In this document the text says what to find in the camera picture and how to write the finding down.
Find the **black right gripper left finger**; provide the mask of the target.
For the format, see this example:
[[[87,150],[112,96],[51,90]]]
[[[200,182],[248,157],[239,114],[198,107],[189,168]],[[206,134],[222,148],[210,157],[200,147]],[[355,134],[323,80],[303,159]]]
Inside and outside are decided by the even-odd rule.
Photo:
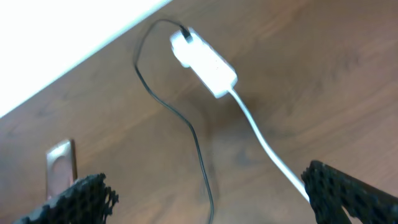
[[[47,200],[16,224],[105,224],[119,202],[119,195],[104,183],[104,173],[78,180]]]

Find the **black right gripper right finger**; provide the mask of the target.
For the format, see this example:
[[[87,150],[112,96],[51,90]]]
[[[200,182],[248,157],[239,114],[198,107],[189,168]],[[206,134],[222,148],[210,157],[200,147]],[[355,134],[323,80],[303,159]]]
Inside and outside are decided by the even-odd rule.
[[[302,173],[317,223],[397,223],[397,197],[320,161]]]

